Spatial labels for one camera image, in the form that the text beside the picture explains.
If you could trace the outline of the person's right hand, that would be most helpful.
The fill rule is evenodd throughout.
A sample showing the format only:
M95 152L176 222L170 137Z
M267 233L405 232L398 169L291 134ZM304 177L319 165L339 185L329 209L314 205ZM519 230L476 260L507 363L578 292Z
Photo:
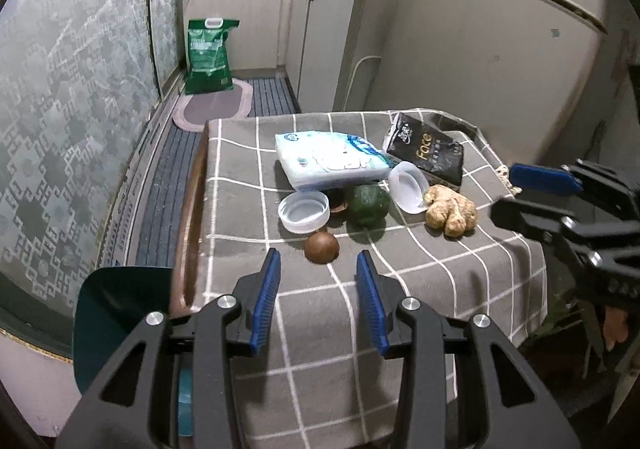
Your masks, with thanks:
M623 344L628 339L627 318L627 311L620 308L605 307L603 338L607 351L612 351L617 344Z

